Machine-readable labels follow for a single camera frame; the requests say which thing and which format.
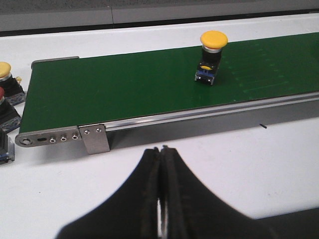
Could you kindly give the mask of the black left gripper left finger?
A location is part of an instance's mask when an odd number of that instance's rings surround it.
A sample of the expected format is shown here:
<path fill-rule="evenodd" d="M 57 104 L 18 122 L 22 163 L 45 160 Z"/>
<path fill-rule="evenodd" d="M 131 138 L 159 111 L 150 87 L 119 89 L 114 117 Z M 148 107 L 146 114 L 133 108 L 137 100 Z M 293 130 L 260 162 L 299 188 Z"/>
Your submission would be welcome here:
<path fill-rule="evenodd" d="M 156 239 L 160 152 L 144 151 L 122 186 L 97 208 L 64 226 L 58 239 Z"/>

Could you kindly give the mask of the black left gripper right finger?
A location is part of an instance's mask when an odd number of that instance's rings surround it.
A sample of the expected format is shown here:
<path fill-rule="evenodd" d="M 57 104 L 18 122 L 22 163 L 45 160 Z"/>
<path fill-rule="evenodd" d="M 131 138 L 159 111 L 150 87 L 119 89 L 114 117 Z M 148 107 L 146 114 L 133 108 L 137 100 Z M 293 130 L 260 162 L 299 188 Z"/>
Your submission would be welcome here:
<path fill-rule="evenodd" d="M 212 193 L 175 148 L 160 152 L 161 232 L 165 239 L 277 239 L 268 225 Z"/>

